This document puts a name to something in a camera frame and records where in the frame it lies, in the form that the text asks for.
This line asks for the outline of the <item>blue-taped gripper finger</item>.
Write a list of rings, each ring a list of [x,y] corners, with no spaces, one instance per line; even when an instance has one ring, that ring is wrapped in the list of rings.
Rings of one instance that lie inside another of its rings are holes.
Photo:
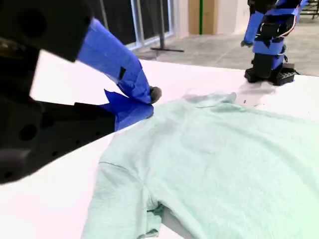
[[[259,25],[264,17],[264,14],[258,11],[255,11],[251,14],[248,22],[248,26],[244,35],[244,39],[241,42],[241,46],[251,47],[254,44]]]
[[[137,56],[93,16],[87,1],[1,1],[0,70],[20,92],[29,93],[41,50],[107,75],[136,101],[153,104],[161,97]]]
[[[104,105],[0,99],[0,182],[25,178],[57,158],[150,117],[154,108],[105,91]]]

